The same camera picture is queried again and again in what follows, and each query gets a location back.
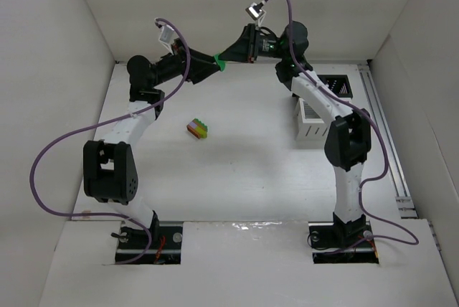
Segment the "lime green lego pair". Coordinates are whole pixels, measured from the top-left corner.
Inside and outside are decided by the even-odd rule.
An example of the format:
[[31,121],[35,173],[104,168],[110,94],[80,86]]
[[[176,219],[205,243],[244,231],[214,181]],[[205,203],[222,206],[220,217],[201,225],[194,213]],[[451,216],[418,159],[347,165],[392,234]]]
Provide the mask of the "lime green lego pair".
[[223,72],[226,68],[226,62],[224,60],[221,60],[220,57],[219,57],[219,54],[216,54],[214,56],[214,61],[216,62],[216,64],[218,65],[219,67],[219,70],[221,72]]

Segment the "orange green lego stack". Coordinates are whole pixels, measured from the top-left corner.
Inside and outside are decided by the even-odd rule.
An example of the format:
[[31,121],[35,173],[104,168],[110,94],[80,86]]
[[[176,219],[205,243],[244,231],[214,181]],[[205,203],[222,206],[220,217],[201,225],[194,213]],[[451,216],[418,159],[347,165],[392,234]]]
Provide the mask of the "orange green lego stack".
[[198,139],[207,138],[208,136],[208,127],[198,118],[195,118],[189,122],[186,126],[186,129]]

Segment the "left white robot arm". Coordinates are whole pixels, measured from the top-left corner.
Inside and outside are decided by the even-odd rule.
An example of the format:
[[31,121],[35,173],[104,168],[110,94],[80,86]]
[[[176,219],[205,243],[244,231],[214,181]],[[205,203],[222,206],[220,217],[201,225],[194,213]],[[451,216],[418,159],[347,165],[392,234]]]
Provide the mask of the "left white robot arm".
[[224,62],[175,44],[173,51],[152,63],[136,55],[127,63],[129,117],[116,122],[110,132],[83,147],[83,189],[87,197],[108,203],[120,214],[154,232],[158,217],[138,194],[133,148],[163,109],[165,93],[157,85],[181,76],[197,84],[224,69]]

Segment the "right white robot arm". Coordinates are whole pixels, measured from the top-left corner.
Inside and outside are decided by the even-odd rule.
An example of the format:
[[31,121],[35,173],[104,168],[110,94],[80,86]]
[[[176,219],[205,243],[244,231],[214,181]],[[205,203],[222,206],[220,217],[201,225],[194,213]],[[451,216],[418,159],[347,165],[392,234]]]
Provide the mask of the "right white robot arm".
[[280,36],[248,24],[219,59],[244,63],[254,63],[258,57],[277,59],[279,81],[324,122],[324,153],[335,173],[336,205],[331,224],[309,226],[309,240],[315,250],[348,247],[369,231],[358,193],[372,147],[369,117],[365,110],[352,110],[321,81],[304,56],[308,46],[308,30],[300,22],[287,26]]

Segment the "black slotted container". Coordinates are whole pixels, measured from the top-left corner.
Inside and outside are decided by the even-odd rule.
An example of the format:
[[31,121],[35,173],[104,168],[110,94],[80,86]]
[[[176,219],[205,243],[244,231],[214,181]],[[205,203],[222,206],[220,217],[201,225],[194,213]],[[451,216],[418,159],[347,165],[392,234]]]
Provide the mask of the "black slotted container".
[[340,98],[353,98],[353,92],[348,75],[318,75],[319,79],[329,88],[331,92]]

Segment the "white slotted container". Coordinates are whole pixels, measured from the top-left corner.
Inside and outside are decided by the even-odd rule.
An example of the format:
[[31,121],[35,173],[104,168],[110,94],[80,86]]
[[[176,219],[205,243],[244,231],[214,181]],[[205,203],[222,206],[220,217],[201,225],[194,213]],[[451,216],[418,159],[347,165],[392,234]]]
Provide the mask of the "white slotted container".
[[304,99],[298,98],[293,115],[298,127],[297,141],[326,140],[328,126]]

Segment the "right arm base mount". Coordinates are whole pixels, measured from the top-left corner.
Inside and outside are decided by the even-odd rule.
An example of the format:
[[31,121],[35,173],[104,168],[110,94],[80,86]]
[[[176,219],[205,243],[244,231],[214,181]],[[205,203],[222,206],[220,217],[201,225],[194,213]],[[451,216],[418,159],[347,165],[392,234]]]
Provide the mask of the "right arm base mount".
[[350,235],[333,222],[309,222],[308,230],[314,264],[379,264],[374,241],[364,236],[372,232],[369,222]]

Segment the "aluminium rail right side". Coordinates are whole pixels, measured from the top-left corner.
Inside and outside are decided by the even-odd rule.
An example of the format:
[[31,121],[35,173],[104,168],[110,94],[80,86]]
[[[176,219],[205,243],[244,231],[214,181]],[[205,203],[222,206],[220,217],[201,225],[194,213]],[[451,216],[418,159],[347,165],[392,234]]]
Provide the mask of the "aluminium rail right side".
[[399,161],[394,141],[389,130],[387,120],[384,115],[383,107],[380,102],[376,86],[374,84],[370,67],[368,64],[360,63],[357,65],[366,99],[368,101],[372,118],[379,128],[384,140],[389,162],[389,171],[387,176],[390,177],[394,187],[395,201],[402,219],[418,219],[415,205],[412,201],[410,191],[404,177],[404,172]]

